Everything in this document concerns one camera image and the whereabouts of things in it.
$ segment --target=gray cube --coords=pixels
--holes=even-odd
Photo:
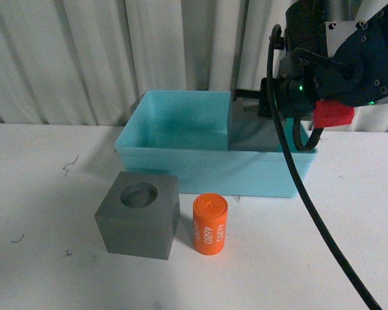
[[[95,220],[108,252],[167,260],[179,216],[176,176],[121,172]]]

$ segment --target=white curtain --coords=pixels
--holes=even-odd
[[[293,2],[0,0],[0,122],[123,125],[150,89],[258,89]],[[339,129],[388,131],[388,105]]]

